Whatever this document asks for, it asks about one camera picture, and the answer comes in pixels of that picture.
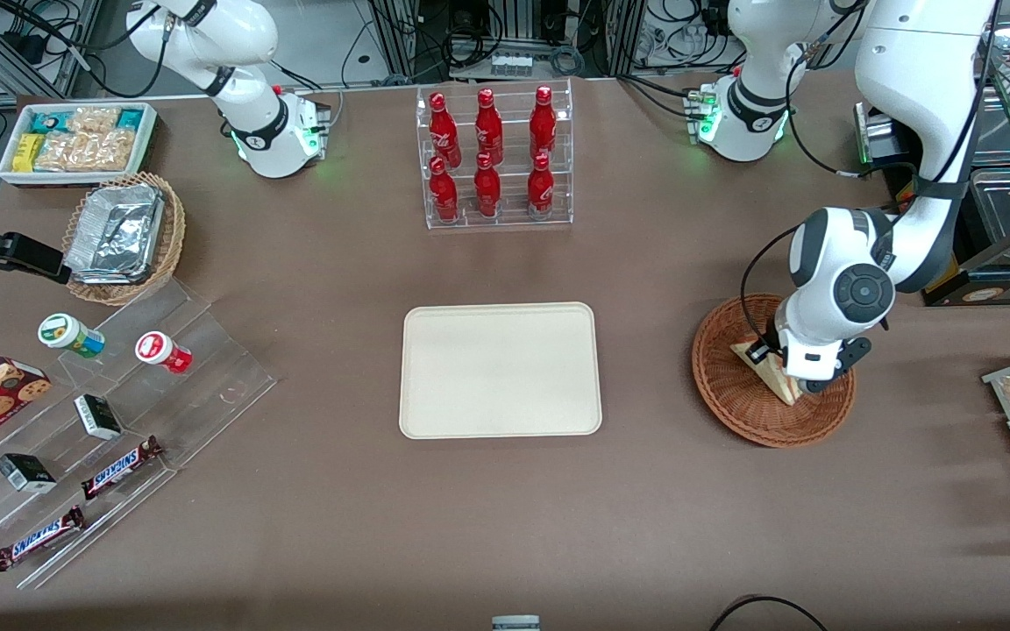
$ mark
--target clear acrylic display stand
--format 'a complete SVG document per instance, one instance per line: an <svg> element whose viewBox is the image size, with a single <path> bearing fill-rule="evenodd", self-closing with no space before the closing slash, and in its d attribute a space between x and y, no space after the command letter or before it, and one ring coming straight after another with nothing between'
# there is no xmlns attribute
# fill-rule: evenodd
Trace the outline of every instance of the clear acrylic display stand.
<svg viewBox="0 0 1010 631"><path fill-rule="evenodd" d="M532 173L532 156L529 154L528 119L536 103L536 88L547 85L552 89L552 109L556 110L556 149L548 166L556 187L552 188L552 211L548 219L536 221L528 216L528 175ZM477 197L474 192L474 174L477 173L478 139L474 132L474 120L478 116L477 93L470 92L469 86L437 85L418 89L416 95L416 135L420 143L420 177L423 180L423 208L428 228L493 228L509 226L513 228L556 226L572 223L574 212L572 137L572 83L569 81L517 81L517 83L493 84L494 101L502 115L505 135L505 160L497 165L502 181L502 206L495 219L488 219L478 212ZM449 172L458 185L458 221L443 223L438 220L431 200L428 181L431 172L428 161L434 154L431 143L431 108L428 96L441 92L446 97L446 109L458 124L458 146L462 149L462 165Z"/></svg>
<svg viewBox="0 0 1010 631"><path fill-rule="evenodd" d="M0 548L40 530L80 504L88 527L25 556L5 572L17 588L39 588L129 511L177 475L229 423L268 393L276 380L213 319L209 304L177 280L139 296L95 327L107 338L93 359L64 352L45 370L53 389L28 419L0 427L0 456L38 456L57 486L45 495L15 491L0 472ZM135 357L139 335L160 330L189 348L193 364L174 376ZM101 440L85 434L73 401L104 396L123 435ZM81 483L127 454L149 435L165 448L123 482L84 502Z"/></svg>

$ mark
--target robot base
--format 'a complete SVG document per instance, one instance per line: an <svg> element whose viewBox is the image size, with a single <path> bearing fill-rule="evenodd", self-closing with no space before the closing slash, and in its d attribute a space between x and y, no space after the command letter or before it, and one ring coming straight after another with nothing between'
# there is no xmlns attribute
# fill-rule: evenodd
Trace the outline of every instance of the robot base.
<svg viewBox="0 0 1010 631"><path fill-rule="evenodd" d="M263 150L244 147L236 139L240 157L264 177L292 176L313 161L325 159L329 139L329 110L319 110L313 101L297 95L281 95L288 105L288 124Z"/></svg>
<svg viewBox="0 0 1010 631"><path fill-rule="evenodd" d="M779 303L780 296L746 296L754 323L774 318ZM746 335L750 328L738 298L714 308L697 329L691 352L693 378L707 407L735 434L767 447L800 447L828 438L852 410L854 371L824 392L806 393L787 405L730 348Z"/></svg>
<svg viewBox="0 0 1010 631"><path fill-rule="evenodd" d="M688 121L689 139L693 144L707 144L727 160L753 162L768 154L785 135L789 114L782 117L777 129L750 131L727 104L727 90L732 83L734 77L722 77L685 97L685 112L697 119ZM766 120L773 124L773 119Z"/></svg>

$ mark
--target white tray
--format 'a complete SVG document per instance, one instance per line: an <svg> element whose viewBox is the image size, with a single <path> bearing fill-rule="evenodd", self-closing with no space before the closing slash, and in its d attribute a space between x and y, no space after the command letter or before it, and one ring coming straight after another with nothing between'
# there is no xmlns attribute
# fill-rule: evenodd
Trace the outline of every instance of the white tray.
<svg viewBox="0 0 1010 631"><path fill-rule="evenodd" d="M408 438L588 435L601 423L586 304L420 307L404 318Z"/></svg>
<svg viewBox="0 0 1010 631"><path fill-rule="evenodd" d="M19 172L12 171L11 164L13 155L17 151L17 140L21 135L29 130L29 125L33 121L33 116L38 113L64 112L76 110L79 107L112 107L124 110L142 110L142 119L139 121L139 128L135 130L135 143L131 146L131 156L127 161L127 169L123 171L90 171L81 173L56 173L56 172ZM13 184L15 187L72 187L80 184L107 183L120 176L132 176L139 172L142 167L142 160L147 154L147 147L150 144L150 135L156 125L157 113L147 103L142 101L87 101L84 103L43 103L39 105L25 105L20 112L17 112L15 128L10 132L10 140L7 148L3 151L3 160L0 161L0 179L4 183Z"/></svg>

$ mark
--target small black and white box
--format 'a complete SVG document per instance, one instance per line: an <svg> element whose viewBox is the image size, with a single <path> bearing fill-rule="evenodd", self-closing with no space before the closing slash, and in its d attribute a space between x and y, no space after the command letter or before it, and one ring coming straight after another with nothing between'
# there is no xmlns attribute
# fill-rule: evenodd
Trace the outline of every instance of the small black and white box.
<svg viewBox="0 0 1010 631"><path fill-rule="evenodd" d="M104 440L115 440L123 433L107 399L95 395L80 395L76 404L77 415L84 423L84 431L89 435Z"/></svg>
<svg viewBox="0 0 1010 631"><path fill-rule="evenodd" d="M7 476L10 486L17 491L48 493L57 486L57 481L44 470L36 455L5 454L0 458L0 471Z"/></svg>

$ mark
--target wicker basket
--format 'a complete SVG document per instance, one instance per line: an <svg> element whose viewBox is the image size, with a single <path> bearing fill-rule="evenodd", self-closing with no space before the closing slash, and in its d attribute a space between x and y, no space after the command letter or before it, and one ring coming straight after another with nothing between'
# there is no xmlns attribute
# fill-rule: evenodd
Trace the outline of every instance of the wicker basket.
<svg viewBox="0 0 1010 631"><path fill-rule="evenodd" d="M110 307L122 307L135 296L163 287L174 275L177 259L182 255L182 239L185 238L185 210L182 208L182 200L177 199L174 189L165 180L152 173L121 176L111 183L101 184L100 188L129 187L132 184L150 184L166 195L163 224L158 230L158 244L154 260L150 262L153 269L150 276L137 285L85 285L69 281L69 292L72 292L73 296L90 302L108 304ZM80 221L83 208L84 200L81 200L77 204L77 212L74 212L73 218L69 220L65 237L61 240L62 251L69 251L69 246L73 243L73 235L77 232L77 221Z"/></svg>
<svg viewBox="0 0 1010 631"><path fill-rule="evenodd" d="M780 296L746 296L754 322L774 316ZM828 438L852 410L854 372L820 395L804 395L786 405L747 367L730 344L749 334L738 299L708 313L693 342L693 378L704 401L725 426L767 447L800 447Z"/></svg>

